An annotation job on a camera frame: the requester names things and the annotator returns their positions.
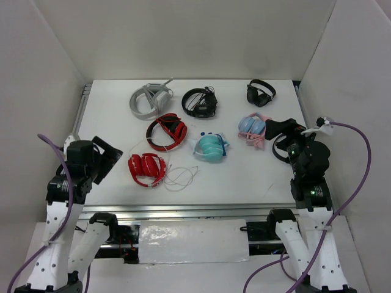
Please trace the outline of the red headphones with white cable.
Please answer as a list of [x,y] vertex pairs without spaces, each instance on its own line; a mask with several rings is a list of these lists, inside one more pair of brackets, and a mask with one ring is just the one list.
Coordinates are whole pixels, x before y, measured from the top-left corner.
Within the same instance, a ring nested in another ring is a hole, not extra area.
[[[154,153],[144,153],[141,156],[132,154],[128,159],[128,168],[134,182],[145,188],[155,188],[164,179],[167,165],[165,160]],[[153,178],[153,182],[145,184],[138,177]]]

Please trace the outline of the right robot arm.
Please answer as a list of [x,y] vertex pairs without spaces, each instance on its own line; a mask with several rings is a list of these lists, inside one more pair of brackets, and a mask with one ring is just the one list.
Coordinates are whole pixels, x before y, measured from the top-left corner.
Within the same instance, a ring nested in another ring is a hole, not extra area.
[[281,239],[290,257],[297,283],[292,292],[355,292],[342,271],[329,219],[332,200],[324,174],[329,168],[329,148],[315,139],[325,126],[306,129],[294,119],[267,120],[265,139],[287,152],[291,166],[291,194],[299,217],[289,209],[273,209],[266,232]]

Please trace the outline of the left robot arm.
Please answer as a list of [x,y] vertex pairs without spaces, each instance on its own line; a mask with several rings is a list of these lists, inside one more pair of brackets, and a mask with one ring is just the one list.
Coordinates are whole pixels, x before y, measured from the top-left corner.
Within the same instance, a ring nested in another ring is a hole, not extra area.
[[47,143],[60,160],[60,166],[47,185],[46,224],[42,246],[15,273],[30,264],[34,268],[26,284],[15,288],[10,282],[8,292],[81,292],[82,281],[104,243],[113,243],[120,236],[115,214],[95,213],[76,247],[72,247],[79,216],[87,194],[112,170],[123,152],[95,136],[80,140],[69,136],[62,148],[47,137]]

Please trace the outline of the pink and blue headphones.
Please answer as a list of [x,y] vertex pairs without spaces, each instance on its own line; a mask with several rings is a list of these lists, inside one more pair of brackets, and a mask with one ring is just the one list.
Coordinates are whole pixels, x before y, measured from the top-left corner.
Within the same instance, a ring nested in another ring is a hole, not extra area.
[[238,138],[257,150],[265,149],[266,121],[270,120],[258,112],[243,117],[238,124]]

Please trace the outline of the black on-ear headphones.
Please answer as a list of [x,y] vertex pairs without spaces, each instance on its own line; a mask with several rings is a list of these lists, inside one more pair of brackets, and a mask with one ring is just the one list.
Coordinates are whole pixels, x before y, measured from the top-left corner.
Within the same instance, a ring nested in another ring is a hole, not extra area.
[[[288,150],[288,143],[291,142],[292,136],[286,136],[285,134],[280,134],[277,136],[272,144],[272,153],[273,155],[280,161],[290,164],[290,151]],[[285,147],[285,149],[280,148],[280,143],[283,142],[282,146]],[[286,156],[282,156],[279,151],[286,152]]]

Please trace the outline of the black folded headphones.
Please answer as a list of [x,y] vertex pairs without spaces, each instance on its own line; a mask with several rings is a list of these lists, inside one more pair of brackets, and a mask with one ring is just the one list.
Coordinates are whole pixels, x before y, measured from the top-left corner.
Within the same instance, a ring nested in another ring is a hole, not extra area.
[[253,79],[247,85],[247,101],[257,107],[267,105],[275,96],[275,88],[265,81]]

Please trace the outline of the teal and white headphones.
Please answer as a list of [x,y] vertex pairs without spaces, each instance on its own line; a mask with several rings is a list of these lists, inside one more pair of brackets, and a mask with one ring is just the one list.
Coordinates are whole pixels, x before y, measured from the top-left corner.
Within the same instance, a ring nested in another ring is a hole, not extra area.
[[230,143],[222,132],[201,132],[197,139],[189,139],[192,155],[198,160],[219,163],[227,155]]

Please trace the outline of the grey white headphones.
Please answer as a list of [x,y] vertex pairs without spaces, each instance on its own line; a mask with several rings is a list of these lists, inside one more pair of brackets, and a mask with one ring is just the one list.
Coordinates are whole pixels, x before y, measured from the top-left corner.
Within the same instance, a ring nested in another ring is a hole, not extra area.
[[[170,78],[163,83],[149,82],[133,92],[129,100],[132,114],[140,120],[149,120],[153,117],[157,118],[160,116],[174,96],[173,90],[167,86],[173,80],[173,78]],[[141,112],[138,109],[137,100],[141,97],[146,98],[149,103],[149,112]]]

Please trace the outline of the red and black headphones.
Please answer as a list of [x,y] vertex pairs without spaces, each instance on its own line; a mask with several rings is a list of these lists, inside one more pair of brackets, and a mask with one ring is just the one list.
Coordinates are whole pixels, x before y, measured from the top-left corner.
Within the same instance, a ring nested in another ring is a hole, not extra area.
[[[161,129],[173,140],[170,145],[157,145],[153,141],[153,130],[156,126]],[[164,114],[153,120],[146,130],[146,140],[148,144],[156,151],[170,151],[178,147],[186,138],[188,127],[182,119],[175,113]]]

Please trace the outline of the black headphones with display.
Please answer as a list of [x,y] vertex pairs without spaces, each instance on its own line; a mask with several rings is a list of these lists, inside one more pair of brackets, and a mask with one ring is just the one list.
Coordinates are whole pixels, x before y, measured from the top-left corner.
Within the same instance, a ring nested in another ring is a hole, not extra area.
[[211,118],[216,115],[217,98],[212,86],[187,91],[181,100],[184,112],[194,118]]

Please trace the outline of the silver foil covered plate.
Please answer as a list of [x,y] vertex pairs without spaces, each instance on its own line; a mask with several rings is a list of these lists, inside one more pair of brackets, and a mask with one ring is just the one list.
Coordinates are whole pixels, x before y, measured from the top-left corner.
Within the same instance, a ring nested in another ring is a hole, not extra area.
[[248,261],[245,220],[144,221],[139,230],[141,264]]

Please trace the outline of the aluminium front rail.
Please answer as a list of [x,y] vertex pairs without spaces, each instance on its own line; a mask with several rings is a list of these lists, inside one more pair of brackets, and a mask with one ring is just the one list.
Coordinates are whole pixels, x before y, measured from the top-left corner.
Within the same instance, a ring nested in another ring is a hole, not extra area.
[[198,220],[223,218],[264,218],[272,209],[290,209],[299,212],[293,204],[183,204],[183,205],[115,205],[84,206],[80,221],[87,221],[96,213],[116,215],[121,222],[137,220]]

